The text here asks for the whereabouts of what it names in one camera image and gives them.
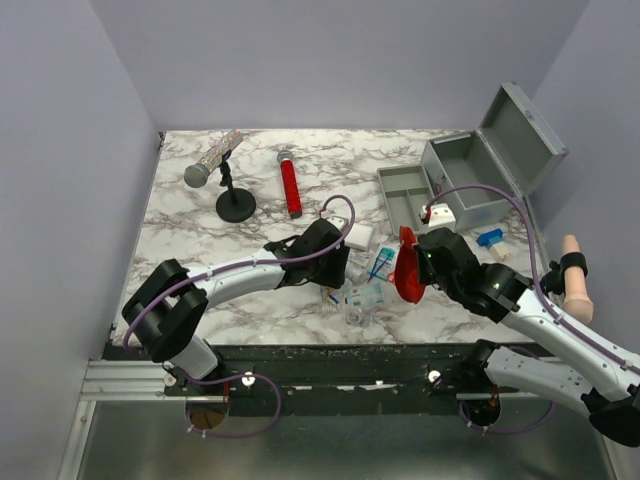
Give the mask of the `small plaster packets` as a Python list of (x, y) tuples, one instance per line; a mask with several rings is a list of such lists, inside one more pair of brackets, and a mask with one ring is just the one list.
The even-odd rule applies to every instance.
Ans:
[(369, 256), (351, 251), (345, 268), (346, 277), (354, 283), (361, 281), (368, 275)]

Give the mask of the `red first aid pouch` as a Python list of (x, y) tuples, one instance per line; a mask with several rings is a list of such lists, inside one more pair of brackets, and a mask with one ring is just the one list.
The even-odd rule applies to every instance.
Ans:
[(417, 242), (413, 230), (407, 226), (399, 228), (400, 247), (394, 269), (394, 285), (398, 295), (408, 303), (418, 304), (425, 291), (419, 281), (418, 256), (414, 245)]

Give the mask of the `white gauze pack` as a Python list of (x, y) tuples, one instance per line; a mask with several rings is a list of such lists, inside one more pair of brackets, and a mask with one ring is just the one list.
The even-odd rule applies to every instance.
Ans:
[(345, 244), (352, 249), (368, 251), (373, 238), (373, 228), (366, 225), (354, 224), (346, 236)]

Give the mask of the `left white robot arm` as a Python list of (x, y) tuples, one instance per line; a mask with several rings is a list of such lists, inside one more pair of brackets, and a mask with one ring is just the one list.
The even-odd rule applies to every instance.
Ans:
[(123, 346), (135, 337), (153, 362), (170, 363), (197, 393), (212, 394), (221, 385), (221, 359), (196, 334), (204, 314), (255, 292), (307, 283), (337, 289), (349, 252), (344, 230), (320, 218), (304, 233), (269, 242), (237, 262), (187, 268), (166, 260), (123, 307)]

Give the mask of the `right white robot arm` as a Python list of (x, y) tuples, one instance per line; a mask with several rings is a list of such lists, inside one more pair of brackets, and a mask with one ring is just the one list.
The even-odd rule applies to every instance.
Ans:
[(467, 389), (514, 388), (586, 416), (602, 435), (639, 445), (639, 356), (597, 334), (551, 304), (538, 284), (500, 263), (480, 263), (448, 228), (411, 245), (419, 281), (466, 310), (515, 330), (553, 356), (552, 364), (479, 340), (457, 374)]

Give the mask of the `cotton swab pack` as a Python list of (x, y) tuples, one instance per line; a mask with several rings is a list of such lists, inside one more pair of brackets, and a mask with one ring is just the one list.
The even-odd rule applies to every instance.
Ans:
[(340, 310), (341, 302), (337, 289), (322, 286), (320, 288), (320, 310), (325, 315), (330, 315)]

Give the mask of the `blue white bandage packets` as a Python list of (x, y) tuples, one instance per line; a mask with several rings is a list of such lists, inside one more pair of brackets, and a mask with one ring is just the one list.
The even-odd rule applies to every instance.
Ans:
[(355, 308), (374, 308), (386, 304), (386, 295), (381, 284), (353, 286), (345, 293), (345, 303)]

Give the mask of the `blue white small box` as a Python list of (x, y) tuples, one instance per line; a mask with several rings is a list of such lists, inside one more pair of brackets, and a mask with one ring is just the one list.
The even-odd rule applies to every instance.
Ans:
[(476, 243), (479, 247), (485, 248), (496, 262), (505, 260), (510, 251), (503, 241), (504, 232), (496, 228), (480, 234)]

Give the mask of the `grey plastic tray insert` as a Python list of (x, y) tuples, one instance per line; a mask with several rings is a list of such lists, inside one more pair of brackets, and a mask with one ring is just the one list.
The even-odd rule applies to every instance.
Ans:
[(387, 210), (392, 235), (399, 237), (402, 226), (415, 233), (427, 231), (421, 222), (420, 212), (433, 197), (433, 189), (422, 165), (379, 168), (378, 182)]

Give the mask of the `red glitter microphone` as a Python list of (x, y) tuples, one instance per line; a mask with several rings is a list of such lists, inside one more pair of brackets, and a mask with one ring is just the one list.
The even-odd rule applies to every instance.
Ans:
[(285, 193), (287, 211), (291, 219), (302, 216), (302, 204), (293, 165), (294, 155), (289, 150), (281, 150), (277, 154), (281, 178)]

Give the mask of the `grey metal case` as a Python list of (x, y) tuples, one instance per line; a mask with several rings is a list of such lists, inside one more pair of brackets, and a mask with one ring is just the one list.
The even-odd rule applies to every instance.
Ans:
[(499, 88), (479, 127), (427, 142), (422, 158), (433, 192), (484, 184), (520, 200), (569, 153), (521, 87)]

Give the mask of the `silver glitter microphone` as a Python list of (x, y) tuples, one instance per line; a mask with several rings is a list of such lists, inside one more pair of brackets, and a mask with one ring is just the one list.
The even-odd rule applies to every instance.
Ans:
[(183, 179), (186, 185), (194, 189), (203, 187), (209, 176), (230, 157), (243, 138), (244, 134), (238, 130), (223, 135), (195, 164), (184, 170)]

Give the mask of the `black mounting rail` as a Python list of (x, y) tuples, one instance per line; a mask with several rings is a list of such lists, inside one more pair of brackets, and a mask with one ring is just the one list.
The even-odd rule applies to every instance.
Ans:
[(227, 404), (234, 416), (454, 415), (466, 403), (476, 420), (495, 420), (500, 400), (515, 391), (541, 395), (545, 379), (568, 392), (584, 382), (573, 369), (521, 355), (506, 357), (491, 380), (480, 362), (486, 345), (226, 346), (216, 384), (192, 383), (176, 368), (162, 393), (170, 399)]

